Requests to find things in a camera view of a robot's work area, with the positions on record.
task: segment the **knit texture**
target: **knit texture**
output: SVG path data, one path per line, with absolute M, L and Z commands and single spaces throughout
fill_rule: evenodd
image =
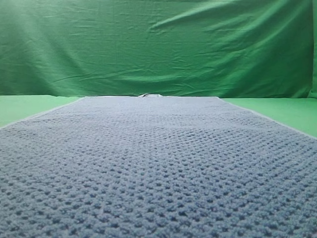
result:
M 316 237 L 317 140 L 218 98 L 92 97 L 0 130 L 0 237 Z

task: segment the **green surface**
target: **green surface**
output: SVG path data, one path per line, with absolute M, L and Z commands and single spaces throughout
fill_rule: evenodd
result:
M 2 0 L 0 32 L 2 95 L 288 98 L 312 87 L 312 0 Z
M 314 74 L 313 88 L 309 94 L 310 97 L 317 98 L 317 0 L 313 0 L 314 12 Z
M 317 137 L 317 99 L 226 99 Z
M 0 126 L 77 100 L 52 96 L 0 96 Z M 317 99 L 225 99 L 317 137 Z
M 0 96 L 0 126 L 76 100 L 76 97 Z

